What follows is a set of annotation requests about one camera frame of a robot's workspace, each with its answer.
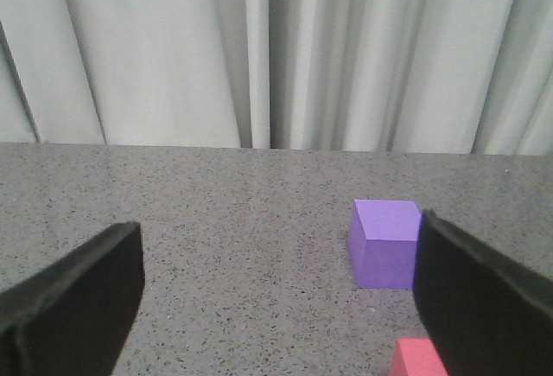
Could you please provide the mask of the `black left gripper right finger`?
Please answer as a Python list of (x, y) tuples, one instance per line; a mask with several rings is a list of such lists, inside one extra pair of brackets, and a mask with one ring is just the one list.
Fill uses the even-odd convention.
[(413, 297), (450, 375), (550, 375), (552, 282), (424, 211)]

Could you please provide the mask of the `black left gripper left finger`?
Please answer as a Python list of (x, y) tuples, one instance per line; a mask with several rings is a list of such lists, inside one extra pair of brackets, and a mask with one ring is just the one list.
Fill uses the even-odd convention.
[(109, 226), (1, 295), (3, 375), (110, 375), (144, 288), (139, 223)]

